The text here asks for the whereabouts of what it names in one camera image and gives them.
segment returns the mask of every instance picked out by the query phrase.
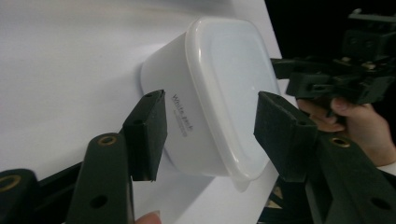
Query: hand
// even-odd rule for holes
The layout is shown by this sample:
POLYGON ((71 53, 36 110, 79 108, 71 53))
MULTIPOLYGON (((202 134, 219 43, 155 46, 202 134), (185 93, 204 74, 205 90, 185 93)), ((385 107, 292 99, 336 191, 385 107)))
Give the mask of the hand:
POLYGON ((318 129, 339 133, 357 143, 375 166, 396 162, 396 147, 390 136, 389 125, 371 105, 353 105, 344 98, 334 98, 332 112, 338 116, 326 117, 327 110, 307 100, 297 100, 301 110, 310 114, 318 129), (346 118, 340 123, 338 117, 346 118))
POLYGON ((135 224, 161 224, 161 220, 158 213, 152 212, 139 218, 135 224))

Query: white backdrop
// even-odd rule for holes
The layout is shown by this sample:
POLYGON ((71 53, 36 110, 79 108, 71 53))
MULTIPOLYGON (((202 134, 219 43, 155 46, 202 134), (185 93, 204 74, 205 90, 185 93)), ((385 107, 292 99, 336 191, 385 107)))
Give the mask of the white backdrop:
MULTIPOLYGON (((252 21, 280 57, 262 0, 0 0, 0 171, 42 179, 80 162, 142 96, 142 62, 204 15, 252 21)), ((164 224, 255 223, 276 177, 268 163, 240 193, 164 154, 157 182, 134 183, 135 211, 161 210, 164 224)))

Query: black plastic mount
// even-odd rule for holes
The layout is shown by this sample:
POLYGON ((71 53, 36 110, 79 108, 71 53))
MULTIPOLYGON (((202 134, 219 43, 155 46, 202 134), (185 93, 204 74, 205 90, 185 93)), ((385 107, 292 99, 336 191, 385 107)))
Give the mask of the black plastic mount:
POLYGON ((317 133, 283 97, 259 93, 256 139, 283 179, 305 183, 316 224, 394 223, 395 188, 358 145, 317 133))
POLYGON ((82 163, 37 182, 0 173, 0 224, 133 223, 134 180, 155 180, 167 136, 164 91, 146 94, 120 133, 94 137, 82 163))
POLYGON ((304 60, 273 59, 278 79, 290 80, 286 94, 296 98, 345 97, 349 102, 362 105, 381 101, 396 78, 392 61, 373 65, 375 68, 314 58, 304 60))

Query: brass screw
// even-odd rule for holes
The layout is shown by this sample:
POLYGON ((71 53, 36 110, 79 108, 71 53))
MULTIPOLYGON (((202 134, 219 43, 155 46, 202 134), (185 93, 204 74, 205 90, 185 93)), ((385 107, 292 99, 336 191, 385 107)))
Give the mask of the brass screw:
POLYGON ((114 136, 104 136, 101 137, 98 141, 98 144, 102 147, 113 145, 117 142, 117 138, 114 136))
POLYGON ((0 184, 1 182, 5 182, 11 180, 9 183, 6 183, 3 187, 0 187, 0 193, 5 192, 9 189, 13 189, 15 186, 17 186, 22 178, 20 175, 8 175, 0 178, 0 184))
POLYGON ((339 147, 350 147, 349 142, 342 138, 334 137, 334 138, 330 139, 330 141, 339 147))

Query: white surface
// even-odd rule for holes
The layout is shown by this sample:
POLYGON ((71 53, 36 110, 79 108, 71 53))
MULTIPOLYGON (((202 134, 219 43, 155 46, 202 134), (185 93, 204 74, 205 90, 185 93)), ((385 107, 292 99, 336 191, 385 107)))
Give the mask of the white surface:
POLYGON ((180 171, 228 175, 238 189, 261 175, 269 159, 252 134, 258 90, 279 89, 252 23, 200 18, 145 60, 141 82, 144 93, 166 92, 165 148, 180 171))
MULTIPOLYGON (((203 15, 252 21, 279 57, 262 0, 0 0, 0 170, 42 179, 117 132, 139 100, 140 65, 203 15)), ((269 163, 246 192, 228 179, 177 171, 164 155, 156 183, 135 183, 138 216, 163 223, 255 223, 276 180, 269 163)))
POLYGON ((389 165, 380 166, 380 167, 377 167, 377 168, 382 170, 382 171, 384 171, 384 172, 387 172, 388 174, 396 175, 396 162, 391 163, 389 165))

